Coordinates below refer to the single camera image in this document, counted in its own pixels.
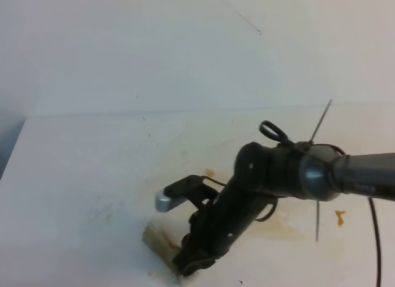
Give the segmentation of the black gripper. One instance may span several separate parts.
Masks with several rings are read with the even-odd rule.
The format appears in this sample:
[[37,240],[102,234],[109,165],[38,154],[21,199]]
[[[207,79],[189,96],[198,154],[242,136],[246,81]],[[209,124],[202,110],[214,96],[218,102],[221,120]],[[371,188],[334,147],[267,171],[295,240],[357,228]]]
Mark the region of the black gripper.
[[268,206],[273,214],[278,199],[229,183],[218,198],[197,218],[181,251],[173,258],[177,274],[188,277],[207,269],[224,256],[246,228]]

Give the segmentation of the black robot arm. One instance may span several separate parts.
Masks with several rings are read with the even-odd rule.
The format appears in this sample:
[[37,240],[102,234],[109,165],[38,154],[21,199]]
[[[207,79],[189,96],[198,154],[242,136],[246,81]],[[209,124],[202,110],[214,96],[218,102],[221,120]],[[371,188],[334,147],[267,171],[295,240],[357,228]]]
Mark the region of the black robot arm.
[[189,276],[224,256],[266,206],[281,198],[331,201],[340,194],[394,199],[394,154],[339,155],[330,146],[302,152],[252,142],[241,148],[234,174],[221,191],[197,177],[178,182],[197,208],[173,263]]

